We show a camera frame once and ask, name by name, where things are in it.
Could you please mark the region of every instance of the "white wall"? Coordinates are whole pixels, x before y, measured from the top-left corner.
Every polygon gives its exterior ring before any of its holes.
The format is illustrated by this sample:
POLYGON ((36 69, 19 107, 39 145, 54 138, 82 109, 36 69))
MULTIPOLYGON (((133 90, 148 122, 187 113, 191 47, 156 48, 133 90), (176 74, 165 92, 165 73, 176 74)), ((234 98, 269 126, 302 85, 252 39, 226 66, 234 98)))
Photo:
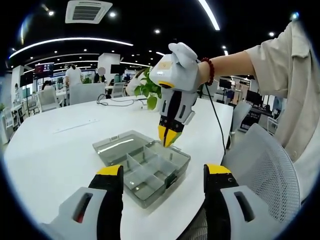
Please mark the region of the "white wall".
POLYGON ((112 79, 115 78, 116 74, 111 74, 111 65, 119 65, 120 64, 120 55, 113 54, 113 53, 103 53, 98 58, 98 69, 100 67, 105 68, 105 79, 106 82, 109 84, 112 79))
POLYGON ((20 77, 24 73, 24 67, 23 66, 17 66, 12 70, 12 76, 11 76, 11 102, 13 103, 16 94, 15 94, 15 85, 18 84, 20 87, 20 77))
POLYGON ((5 107, 11 107, 11 74, 6 74, 5 76, 0 77, 0 101, 4 104, 5 107))

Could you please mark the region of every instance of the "desk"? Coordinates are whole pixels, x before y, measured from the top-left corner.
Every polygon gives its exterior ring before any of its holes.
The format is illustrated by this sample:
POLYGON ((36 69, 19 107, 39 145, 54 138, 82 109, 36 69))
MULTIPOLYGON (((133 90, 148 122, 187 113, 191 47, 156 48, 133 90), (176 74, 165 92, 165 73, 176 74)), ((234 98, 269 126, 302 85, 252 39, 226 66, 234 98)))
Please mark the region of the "desk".
MULTIPOLYGON (((115 104, 110 99, 103 101, 115 104)), ((227 144, 233 108, 214 105, 227 144)), ((59 205, 80 187, 87 187, 104 167, 93 143, 130 130, 158 139, 159 113, 141 106, 139 101, 127 107, 102 106, 93 101, 43 112, 24 121, 9 143, 4 161, 25 209, 38 223, 51 222, 58 215, 59 205)), ((191 156, 184 179, 147 209, 124 192, 121 239, 174 240, 203 204, 204 164, 221 164, 224 150, 211 102, 198 99, 193 110, 195 116, 174 144, 191 156)))
POLYGON ((114 86, 105 86, 105 90, 111 90, 114 89, 114 86))

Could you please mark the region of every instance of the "computer monitor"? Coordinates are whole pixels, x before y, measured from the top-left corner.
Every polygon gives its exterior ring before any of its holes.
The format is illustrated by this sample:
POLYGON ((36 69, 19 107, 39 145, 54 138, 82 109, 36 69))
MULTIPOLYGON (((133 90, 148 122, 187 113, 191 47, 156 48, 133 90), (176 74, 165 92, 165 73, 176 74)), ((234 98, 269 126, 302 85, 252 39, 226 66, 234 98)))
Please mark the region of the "computer monitor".
POLYGON ((111 65, 110 73, 111 73, 111 74, 119 74, 119 75, 122 75, 122 74, 125 73, 125 66, 112 64, 112 65, 111 65))
POLYGON ((225 88, 225 89, 231 89, 231 81, 220 79, 219 87, 220 88, 225 88))
POLYGON ((253 103, 253 105, 258 105, 260 106, 262 104, 262 96, 254 91, 248 90, 246 93, 246 100, 248 102, 253 103))

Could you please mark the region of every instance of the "curved light strip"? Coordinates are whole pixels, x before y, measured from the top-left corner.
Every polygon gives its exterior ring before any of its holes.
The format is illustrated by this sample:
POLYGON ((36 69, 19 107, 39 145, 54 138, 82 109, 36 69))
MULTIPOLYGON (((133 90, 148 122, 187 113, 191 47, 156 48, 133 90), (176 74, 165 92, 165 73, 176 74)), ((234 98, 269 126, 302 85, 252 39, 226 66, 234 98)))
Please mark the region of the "curved light strip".
POLYGON ((129 65, 136 65, 136 66, 142 66, 142 67, 150 67, 150 65, 143 65, 143 64, 139 64, 139 63, 132 63, 132 62, 125 62, 125 61, 121 61, 121 64, 129 64, 129 65))
POLYGON ((35 46, 39 46, 42 44, 49 44, 49 43, 54 43, 54 42, 61 42, 61 41, 72 41, 72 40, 85 40, 85 41, 101 41, 101 42, 109 42, 109 43, 115 43, 115 44, 123 44, 123 45, 127 45, 127 46, 133 46, 133 44, 131 43, 127 43, 124 41, 116 41, 116 40, 111 40, 111 39, 105 39, 105 38, 96 38, 96 37, 65 37, 65 38, 57 38, 57 39, 50 39, 50 40, 46 40, 46 41, 41 41, 41 42, 37 42, 34 44, 31 44, 29 46, 26 46, 24 48, 19 49, 18 51, 14 52, 11 54, 11 56, 9 56, 9 59, 12 58, 13 56, 23 52, 24 50, 33 48, 35 46))
POLYGON ((46 57, 46 58, 42 58, 42 59, 38 59, 32 62, 27 63, 25 66, 34 64, 34 63, 38 63, 44 60, 48 60, 48 59, 58 59, 60 57, 67 57, 67 56, 76 56, 76 55, 100 55, 99 53, 73 53, 73 54, 64 54, 64 55, 57 55, 57 56, 50 56, 50 57, 46 57))
POLYGON ((72 63, 97 63, 98 60, 83 60, 83 61, 66 61, 66 62, 57 62, 54 65, 61 65, 61 64, 72 64, 72 63))
POLYGON ((156 54, 159 54, 159 55, 161 55, 161 56, 164 56, 165 54, 163 54, 162 52, 156 52, 156 54))
POLYGON ((217 19, 215 18, 213 12, 211 11, 208 3, 206 2, 206 0, 198 0, 200 2, 200 4, 202 5, 203 9, 205 10, 206 14, 208 15, 208 17, 210 18, 211 20, 211 23, 214 27, 214 29, 216 31, 219 31, 220 30, 220 27, 218 25, 218 22, 217 22, 217 19))

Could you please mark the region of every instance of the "chair backrest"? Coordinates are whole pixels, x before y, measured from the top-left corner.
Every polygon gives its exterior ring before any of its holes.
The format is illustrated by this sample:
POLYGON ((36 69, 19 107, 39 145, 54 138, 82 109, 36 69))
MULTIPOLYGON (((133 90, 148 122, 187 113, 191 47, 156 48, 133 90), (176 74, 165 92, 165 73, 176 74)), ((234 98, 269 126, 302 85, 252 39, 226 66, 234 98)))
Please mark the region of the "chair backrest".
POLYGON ((5 127, 8 128, 10 126, 13 126, 14 125, 14 116, 11 112, 11 109, 9 107, 5 107, 2 110, 2 114, 5 119, 5 127))
POLYGON ((53 87, 38 91, 37 95, 41 106, 58 103, 56 90, 53 87))
POLYGON ((124 87, 125 87, 125 82, 114 83, 111 97, 112 98, 123 97, 124 96, 124 87))
POLYGON ((301 206, 298 178, 293 163, 278 141, 253 124, 242 141, 223 158, 241 186, 248 186, 269 207, 280 224, 289 223, 301 206))
POLYGON ((249 103, 244 101, 238 102, 233 110, 231 132, 235 132, 240 128, 242 121, 245 119, 251 108, 252 106, 249 103))
POLYGON ((100 94, 106 94, 104 83, 88 83, 70 86, 70 105, 96 101, 100 94))

